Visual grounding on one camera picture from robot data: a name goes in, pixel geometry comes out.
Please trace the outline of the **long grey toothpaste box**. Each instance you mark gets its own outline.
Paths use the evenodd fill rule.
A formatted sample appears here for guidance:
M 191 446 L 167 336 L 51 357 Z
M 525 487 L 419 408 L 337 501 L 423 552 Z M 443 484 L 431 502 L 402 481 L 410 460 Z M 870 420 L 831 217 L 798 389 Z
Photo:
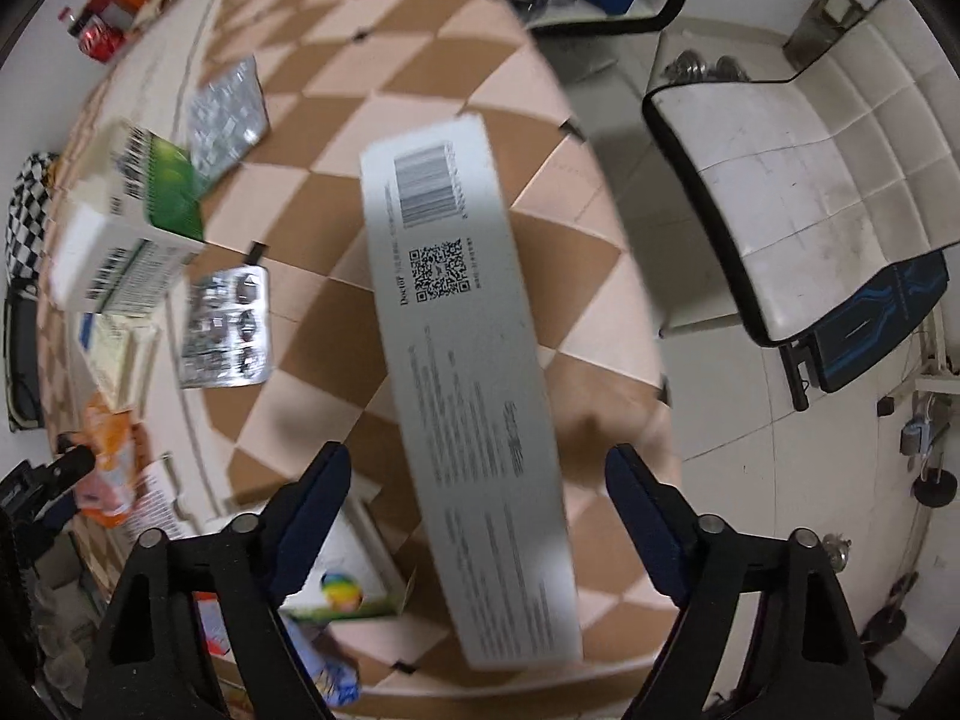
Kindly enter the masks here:
M 467 663 L 579 660 L 555 427 L 485 124 L 381 140 L 359 177 L 398 424 Z

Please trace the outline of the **white leather chair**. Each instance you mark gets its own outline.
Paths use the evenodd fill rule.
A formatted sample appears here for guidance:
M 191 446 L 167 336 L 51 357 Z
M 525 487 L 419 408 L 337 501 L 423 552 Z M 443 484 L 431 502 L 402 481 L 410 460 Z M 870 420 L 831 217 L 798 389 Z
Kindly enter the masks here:
M 958 73 L 911 0 L 877 0 L 789 80 L 661 86 L 641 110 L 796 408 L 814 325 L 957 245 Z

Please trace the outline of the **white box with colourful ball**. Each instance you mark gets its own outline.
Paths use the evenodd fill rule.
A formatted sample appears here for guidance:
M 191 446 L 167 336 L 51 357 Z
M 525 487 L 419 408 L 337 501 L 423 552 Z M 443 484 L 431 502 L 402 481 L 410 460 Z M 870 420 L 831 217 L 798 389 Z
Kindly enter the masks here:
M 281 611 L 320 624 L 397 616 L 409 591 L 363 502 L 348 496 L 302 589 Z

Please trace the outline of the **blue black scale board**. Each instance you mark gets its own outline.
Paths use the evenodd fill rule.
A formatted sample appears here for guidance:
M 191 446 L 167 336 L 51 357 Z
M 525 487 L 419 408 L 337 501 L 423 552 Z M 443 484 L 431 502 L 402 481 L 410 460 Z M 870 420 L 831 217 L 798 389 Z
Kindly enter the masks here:
M 832 394 L 900 346 L 944 296 L 942 252 L 887 266 L 812 328 L 818 388 Z

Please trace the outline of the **orange snack bag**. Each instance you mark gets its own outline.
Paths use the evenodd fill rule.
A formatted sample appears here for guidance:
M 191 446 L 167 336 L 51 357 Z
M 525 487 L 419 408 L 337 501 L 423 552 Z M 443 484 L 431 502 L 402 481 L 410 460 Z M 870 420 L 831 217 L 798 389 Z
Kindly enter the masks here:
M 137 502 L 139 457 L 130 411 L 112 411 L 96 392 L 83 410 L 83 439 L 93 450 L 93 472 L 76 484 L 80 512 L 106 528 L 117 527 Z

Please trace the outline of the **checkered black white bag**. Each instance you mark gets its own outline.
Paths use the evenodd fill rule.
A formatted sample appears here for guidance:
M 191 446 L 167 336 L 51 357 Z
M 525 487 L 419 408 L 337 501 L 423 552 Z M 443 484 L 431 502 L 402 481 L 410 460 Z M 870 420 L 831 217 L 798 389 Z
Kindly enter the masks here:
M 8 286 L 18 293 L 37 296 L 59 160 L 52 151 L 32 153 L 14 179 L 5 227 L 5 268 Z

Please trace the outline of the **checkered tablecloth table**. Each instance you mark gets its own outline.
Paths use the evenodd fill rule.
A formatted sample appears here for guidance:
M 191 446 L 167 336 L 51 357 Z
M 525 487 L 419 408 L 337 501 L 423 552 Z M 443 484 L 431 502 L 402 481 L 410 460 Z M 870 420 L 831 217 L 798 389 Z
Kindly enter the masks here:
M 257 67 L 267 135 L 153 247 L 155 354 L 125 410 L 210 533 L 336 440 L 352 487 L 283 612 L 371 717 L 553 717 L 640 690 L 675 610 L 605 489 L 631 442 L 675 481 L 640 270 L 590 146 L 505 0 L 179 0 L 60 158 L 39 298 L 51 434 L 104 413 L 62 289 L 117 137 L 182 142 Z

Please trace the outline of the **red soda bottle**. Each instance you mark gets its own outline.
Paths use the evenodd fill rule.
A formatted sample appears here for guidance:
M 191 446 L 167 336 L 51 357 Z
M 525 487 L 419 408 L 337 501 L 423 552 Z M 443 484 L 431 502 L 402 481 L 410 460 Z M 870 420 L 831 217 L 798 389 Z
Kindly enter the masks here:
M 80 52 L 99 64 L 109 64 L 125 44 L 125 34 L 121 29 L 110 25 L 87 8 L 75 13 L 70 7 L 65 7 L 59 13 L 59 21 L 64 23 L 68 34 L 75 37 Z

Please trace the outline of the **silver blister pack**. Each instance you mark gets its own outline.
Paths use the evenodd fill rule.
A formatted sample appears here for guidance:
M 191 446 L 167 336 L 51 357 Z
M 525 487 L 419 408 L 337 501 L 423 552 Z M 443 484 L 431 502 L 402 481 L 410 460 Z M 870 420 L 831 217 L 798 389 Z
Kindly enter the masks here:
M 270 128 L 254 55 L 247 55 L 195 94 L 187 117 L 187 148 L 201 188 L 236 167 Z
M 194 281 L 179 355 L 182 387 L 252 387 L 272 366 L 267 270 L 241 265 Z

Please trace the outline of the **green white medicine box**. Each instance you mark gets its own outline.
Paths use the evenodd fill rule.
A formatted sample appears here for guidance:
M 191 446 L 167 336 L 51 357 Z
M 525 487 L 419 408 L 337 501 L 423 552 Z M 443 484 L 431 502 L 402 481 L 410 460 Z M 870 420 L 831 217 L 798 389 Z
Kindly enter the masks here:
M 189 154 L 114 119 L 83 151 L 50 255 L 65 312 L 149 316 L 205 247 Z

